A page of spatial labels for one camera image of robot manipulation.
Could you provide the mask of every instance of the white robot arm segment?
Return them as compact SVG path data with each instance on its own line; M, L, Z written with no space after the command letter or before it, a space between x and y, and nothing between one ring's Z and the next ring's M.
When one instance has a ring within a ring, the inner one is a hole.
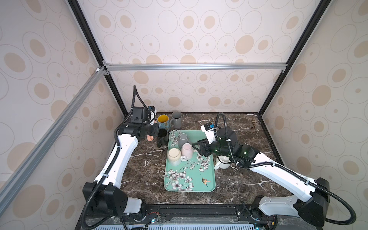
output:
M277 164L275 161L271 160L269 157L267 157L263 153L257 154L254 160L255 160L255 163L252 163L252 164L257 164L260 162L272 162L272 163ZM310 192L315 191L315 188L312 187L311 185L305 185L298 178L296 178L295 176L291 175L287 171L282 170L278 167L273 167L271 165L265 165L265 166L251 168L250 170L256 173L259 173L267 178L270 178L272 181L278 183L282 187L289 190L292 194L294 194L298 199L300 199L303 202L307 202L312 197L310 195ZM297 174L309 180L309 183L314 183L313 178L303 176L299 173Z
M132 155L133 150L138 145L138 139L136 137L132 137L130 134L121 134L117 137L120 141L121 149L120 149L119 155L114 165L112 166L107 178L105 178L102 184L108 185L109 183L113 183L115 187L120 189L121 179L123 178L123 174L128 164L129 158ZM105 174L107 167L109 166L112 159L114 158L116 150L117 150L117 144L115 144L112 154L110 155L109 159L107 160L100 174L98 174L98 176L96 177L95 181L99 182L101 180L102 176Z

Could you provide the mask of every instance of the wire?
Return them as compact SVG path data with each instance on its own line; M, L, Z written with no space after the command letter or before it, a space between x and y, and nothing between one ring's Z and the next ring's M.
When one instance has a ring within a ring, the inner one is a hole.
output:
M273 215L273 222L274 222L274 224L273 224L272 228L270 228L269 230L276 229L278 219L279 219L279 216L278 215Z
M222 120L224 121L224 128L225 128L225 137L226 137L226 140L229 139L229 134L227 132L227 122L226 122L226 117L225 117L225 114L223 112L219 112L216 116L216 121L215 121L215 125L213 126L214 130L217 129L217 123L219 121L219 117L220 115L222 116ZM232 162L236 163L235 159L234 159L234 153L233 153L233 147L230 145L230 141L226 141L227 142L227 148L229 150L229 153L230 153L230 159Z
M107 167L105 174L108 174L109 171L111 170L113 164L115 163L118 155L120 152L120 146L116 149L116 153L114 158L112 159L112 161L110 162L109 166ZM99 190L100 186L102 185L102 183L104 182L106 176L102 176L102 178L100 179L100 181L97 183L97 185L94 187L94 189L92 190L91 194L89 195L88 199L86 200L86 204L83 207L83 211L81 213L81 227L85 230L90 230L90 229L94 229L97 226L99 226L100 224L102 224L103 222L105 222L107 219L109 219L110 217L114 216L114 215L108 215L107 217L103 218L102 220L98 221L97 223L95 223L94 225L88 225L86 223L86 215L87 215L87 208L89 207L90 202L92 201L92 199L94 198L94 196L96 195L97 191Z
M153 213L156 213L158 216L161 216L159 212L151 212L151 213L149 213L149 215L151 215Z
M127 226L126 226L125 221L124 221L124 219L123 219L123 218L121 219L121 221L123 222L123 227L124 227L124 229L125 229L125 230L128 230L128 228L127 228Z

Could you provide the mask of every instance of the wall panel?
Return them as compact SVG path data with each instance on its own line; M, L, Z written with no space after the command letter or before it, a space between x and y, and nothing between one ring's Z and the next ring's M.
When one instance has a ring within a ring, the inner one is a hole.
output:
M347 229L368 224L367 34L368 1L335 1L263 116L284 163L354 208ZM327 217L347 215L332 200Z
M145 104L159 112L258 112L279 75L280 70L112 71L128 110L136 85Z
M122 118L102 78L4 212L0 229L74 229L82 188L101 172Z
M107 63L283 62L319 0L79 1Z
M64 1L1 1L0 187L95 70Z

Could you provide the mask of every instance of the floral pattern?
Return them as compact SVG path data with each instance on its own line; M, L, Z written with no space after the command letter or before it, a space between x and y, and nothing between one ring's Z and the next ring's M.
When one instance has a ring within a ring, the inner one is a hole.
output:
M200 133L201 135L204 135L204 133L202 131L197 131L198 133ZM178 140L179 140L179 136L182 133L187 133L185 131L182 130L173 130L170 132L169 135L169 147L168 150L170 150L170 148L173 148L174 146L176 146L178 144ZM166 188L166 190L168 191L193 191L193 188L195 186L195 184L197 184L197 190L202 190L201 187L202 185L199 183L202 183L202 180L199 182L197 180L197 175L198 178L202 178L202 176L204 176L205 174L202 174L204 171L208 170L209 168L211 168L213 170L213 163L211 163L212 161L212 157L204 157L201 156L198 152L194 152L197 155L193 155L193 157L191 159L188 159L187 161L181 162L180 165L175 166L175 168L169 168L169 164L167 164L167 168L166 171L164 173L164 187Z
M174 171L170 169L165 172L165 177L170 179L170 181L165 184L166 188L171 184L173 186L172 190L193 191L192 188L194 188L194 185L191 182L193 179L187 176L185 171L178 172L177 170Z
M179 136L182 134L183 132L180 130L173 130L170 133L170 140L172 140L171 146L175 146L178 144L179 142Z
M197 157L194 160L188 160L179 171L170 169L169 171L165 172L165 177L169 178L169 181L166 182L165 187L167 188L171 184L173 186L172 190L193 191L194 185L191 182L193 179L187 176L186 170L188 168L189 170L193 170L196 165L200 165L199 171L204 172L208 169L210 161L211 157L203 157L197 153Z

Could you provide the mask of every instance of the marble tabletop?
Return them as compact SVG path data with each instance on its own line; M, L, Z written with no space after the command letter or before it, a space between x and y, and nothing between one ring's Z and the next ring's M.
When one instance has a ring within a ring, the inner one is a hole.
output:
M239 143L254 146L276 160L256 115L226 114L226 117L228 127L237 133ZM201 125L214 123L216 114L183 113L183 118L182 130L200 130ZM218 126L223 127L222 119ZM158 148L156 139L141 141L129 159L121 190L130 197L145 199L147 204L239 204L240 201L249 204L257 195L291 195L270 179L233 164L228 169L215 170L216 188L212 192L170 192L163 185L166 154L167 145Z

